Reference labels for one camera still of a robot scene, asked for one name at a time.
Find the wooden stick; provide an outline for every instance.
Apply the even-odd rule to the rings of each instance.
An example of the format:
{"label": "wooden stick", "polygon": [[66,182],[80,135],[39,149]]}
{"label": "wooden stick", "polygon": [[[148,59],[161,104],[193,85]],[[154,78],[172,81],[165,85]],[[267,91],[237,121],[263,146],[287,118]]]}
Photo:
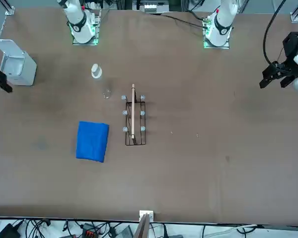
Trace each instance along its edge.
{"label": "wooden stick", "polygon": [[135,138],[135,85],[131,87],[132,90],[132,102],[131,102],[131,138]]}

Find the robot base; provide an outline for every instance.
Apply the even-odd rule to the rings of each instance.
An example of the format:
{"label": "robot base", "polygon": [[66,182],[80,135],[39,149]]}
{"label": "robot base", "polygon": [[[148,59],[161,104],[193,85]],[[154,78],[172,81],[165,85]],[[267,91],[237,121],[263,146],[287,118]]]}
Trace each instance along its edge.
{"label": "robot base", "polygon": [[228,35],[227,35],[227,41],[224,45],[222,46],[214,46],[209,40],[208,38],[206,37],[206,35],[208,35],[209,31],[210,31],[210,28],[212,26],[212,19],[211,19],[211,16],[208,16],[208,18],[206,18],[204,21],[203,21],[203,26],[206,26],[207,29],[203,29],[203,47],[205,49],[229,49],[229,37],[230,37],[230,33],[232,32],[232,29],[230,29]]}
{"label": "robot base", "polygon": [[79,43],[75,37],[73,37],[74,46],[97,46],[99,42],[99,28],[100,28],[100,19],[101,19],[101,10],[98,15],[95,15],[95,24],[91,26],[92,32],[95,32],[95,35],[86,43]]}
{"label": "robot base", "polygon": [[88,42],[82,44],[77,42],[77,40],[75,40],[75,38],[73,37],[73,45],[74,46],[97,46],[99,42],[99,26],[93,26],[92,31],[95,31],[96,34]]}

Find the blue cloth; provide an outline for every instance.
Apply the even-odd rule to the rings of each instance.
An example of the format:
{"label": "blue cloth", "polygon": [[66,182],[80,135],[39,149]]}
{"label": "blue cloth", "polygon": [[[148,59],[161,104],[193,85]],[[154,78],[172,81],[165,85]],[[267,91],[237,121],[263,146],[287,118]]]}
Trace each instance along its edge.
{"label": "blue cloth", "polygon": [[80,121],[77,131],[76,158],[104,162],[109,125]]}

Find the table surface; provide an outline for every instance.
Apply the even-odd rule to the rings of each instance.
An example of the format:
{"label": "table surface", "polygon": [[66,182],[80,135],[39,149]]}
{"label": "table surface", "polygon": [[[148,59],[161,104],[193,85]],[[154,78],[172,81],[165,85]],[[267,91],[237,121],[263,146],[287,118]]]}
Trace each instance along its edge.
{"label": "table surface", "polygon": [[[157,221],[298,225],[298,91],[258,85],[271,15],[236,16],[230,50],[203,49],[200,29],[163,16],[103,16],[97,47],[72,46],[59,8],[7,18],[2,38],[37,73],[32,87],[0,90],[0,215],[137,220],[153,210]],[[271,60],[292,30],[288,15],[276,18]],[[145,146],[124,142],[132,83],[146,95]],[[80,120],[110,125],[105,163],[75,158]]]}

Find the white bottle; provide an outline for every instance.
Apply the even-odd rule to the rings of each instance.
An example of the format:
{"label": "white bottle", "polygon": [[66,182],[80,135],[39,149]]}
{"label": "white bottle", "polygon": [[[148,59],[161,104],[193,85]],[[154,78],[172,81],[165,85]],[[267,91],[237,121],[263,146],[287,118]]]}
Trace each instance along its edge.
{"label": "white bottle", "polygon": [[94,64],[91,68],[91,76],[101,85],[101,90],[104,95],[104,98],[110,98],[111,91],[108,82],[105,80],[105,78],[102,75],[103,70],[98,64]]}

